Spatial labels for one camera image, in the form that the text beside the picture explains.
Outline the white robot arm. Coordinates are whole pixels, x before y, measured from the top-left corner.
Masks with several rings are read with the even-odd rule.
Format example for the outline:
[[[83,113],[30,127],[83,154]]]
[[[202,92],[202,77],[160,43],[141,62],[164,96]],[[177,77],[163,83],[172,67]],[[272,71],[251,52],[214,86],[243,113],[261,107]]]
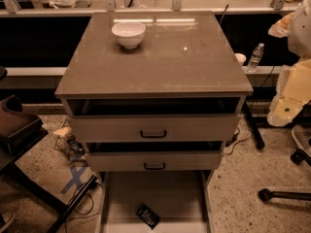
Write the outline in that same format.
[[[281,127],[291,123],[311,101],[311,0],[303,0],[289,21],[288,46],[299,56],[293,67],[284,67],[278,77],[267,121]]]

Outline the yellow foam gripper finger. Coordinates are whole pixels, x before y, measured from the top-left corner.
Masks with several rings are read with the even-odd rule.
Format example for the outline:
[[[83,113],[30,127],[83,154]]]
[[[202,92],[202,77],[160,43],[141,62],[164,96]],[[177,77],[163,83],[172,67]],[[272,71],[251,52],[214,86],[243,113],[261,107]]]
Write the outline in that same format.
[[[310,101],[311,59],[307,59],[281,70],[267,122],[276,127],[285,126],[291,123]]]
[[[289,35],[289,29],[294,14],[289,13],[274,23],[268,30],[268,34],[273,37],[283,38]]]

